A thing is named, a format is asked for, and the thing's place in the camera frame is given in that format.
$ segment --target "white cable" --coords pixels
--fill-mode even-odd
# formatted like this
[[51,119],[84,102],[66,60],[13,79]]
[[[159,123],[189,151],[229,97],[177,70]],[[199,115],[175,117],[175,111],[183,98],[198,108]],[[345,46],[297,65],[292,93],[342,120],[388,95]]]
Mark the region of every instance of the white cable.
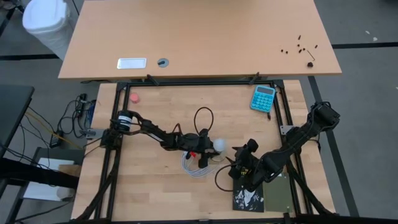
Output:
[[191,156],[191,158],[186,159],[188,152],[184,152],[182,154],[181,157],[181,167],[183,170],[185,170],[185,172],[187,174],[189,174],[191,177],[195,177],[195,178],[200,178],[200,177],[205,177],[208,174],[212,173],[214,170],[216,170],[219,166],[220,166],[220,162],[217,164],[216,167],[214,167],[213,169],[209,169],[209,166],[206,166],[203,169],[197,169],[197,170],[190,170],[189,166],[191,165],[191,163],[193,162],[194,158],[193,156]]

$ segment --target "blue calculator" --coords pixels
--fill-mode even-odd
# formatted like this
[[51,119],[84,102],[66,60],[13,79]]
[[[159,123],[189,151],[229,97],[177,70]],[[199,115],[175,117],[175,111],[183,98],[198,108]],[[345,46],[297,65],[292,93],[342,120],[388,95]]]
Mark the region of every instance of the blue calculator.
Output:
[[268,86],[257,86],[251,99],[250,108],[262,112],[270,112],[275,97],[275,89]]

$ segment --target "light wood desk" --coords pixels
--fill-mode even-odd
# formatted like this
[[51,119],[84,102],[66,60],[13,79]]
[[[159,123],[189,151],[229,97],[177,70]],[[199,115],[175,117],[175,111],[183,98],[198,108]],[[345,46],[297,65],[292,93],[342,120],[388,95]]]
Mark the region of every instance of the light wood desk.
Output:
[[[108,128],[111,117],[116,84],[102,84],[93,118],[93,128]],[[285,81],[294,124],[306,122],[307,107],[297,80]],[[277,131],[275,109],[271,120],[266,114],[251,110],[249,102],[254,86],[151,86],[132,88],[139,94],[141,102],[129,104],[129,110],[137,111],[145,119],[150,119],[163,130],[171,131],[176,123],[181,124],[183,133],[194,133],[193,116],[201,106],[214,112],[215,120],[209,137],[224,138],[228,145],[228,155],[233,157],[232,146],[242,146],[249,138],[259,144],[255,153],[277,149],[280,137]],[[198,114],[198,128],[207,128],[210,114]],[[90,145],[87,151],[98,144]],[[186,174],[180,165],[181,151],[163,150],[159,143],[146,135],[126,136],[123,140],[118,184],[113,210],[113,220],[192,220],[226,218],[275,218],[282,217],[278,212],[238,212],[232,210],[232,193],[222,192],[214,184],[214,174],[202,179],[194,179]],[[302,148],[302,162],[308,186],[324,204],[333,211],[326,176],[317,145],[310,141]],[[97,149],[84,160],[80,183],[76,193],[72,218],[79,216],[90,203],[98,189],[104,149]],[[228,171],[220,172],[218,181],[224,188],[232,188]],[[298,192],[302,209],[302,194]]]
[[[316,59],[313,68],[307,67],[313,60],[308,51]],[[146,68],[118,70],[119,58],[146,58]],[[167,58],[169,66],[160,68],[160,58]],[[85,1],[59,78],[257,72],[341,74],[313,0]]]

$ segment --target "gray floor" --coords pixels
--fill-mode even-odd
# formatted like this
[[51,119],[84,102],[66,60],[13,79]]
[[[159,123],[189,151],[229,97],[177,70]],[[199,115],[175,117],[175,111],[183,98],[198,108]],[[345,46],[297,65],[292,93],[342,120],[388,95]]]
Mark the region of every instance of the gray floor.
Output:
[[[398,1],[394,0],[316,0],[322,21],[332,44],[398,41]],[[0,11],[0,22],[5,12]],[[0,37],[0,55],[47,54],[49,50],[27,34],[16,13]],[[322,97],[341,114],[335,130],[336,140],[354,198],[363,217],[398,219],[398,129],[395,103],[398,96],[398,48],[336,50],[343,76],[318,77]],[[0,62],[0,83],[32,85],[36,91],[31,107],[56,124],[65,105],[80,93],[96,97],[97,83],[87,85],[58,80],[60,60]],[[313,95],[306,77],[299,78],[307,105]],[[25,120],[22,124],[32,129]],[[45,139],[49,139],[39,128]],[[26,134],[27,156],[43,143]],[[333,201],[338,213],[348,215],[326,136],[321,137],[322,159]],[[16,133],[10,148],[22,148],[22,133]],[[5,219],[16,188],[9,187],[0,201],[0,223]],[[26,201],[19,217],[57,206],[57,202]],[[26,223],[67,221],[72,205]]]

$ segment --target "calculator keypad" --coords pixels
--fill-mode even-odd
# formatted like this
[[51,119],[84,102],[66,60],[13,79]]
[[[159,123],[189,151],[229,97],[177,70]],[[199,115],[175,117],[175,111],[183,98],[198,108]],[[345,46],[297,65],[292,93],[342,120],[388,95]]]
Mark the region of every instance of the calculator keypad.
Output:
[[273,101],[272,96],[264,93],[255,92],[251,106],[255,110],[270,111],[272,106],[272,101]]

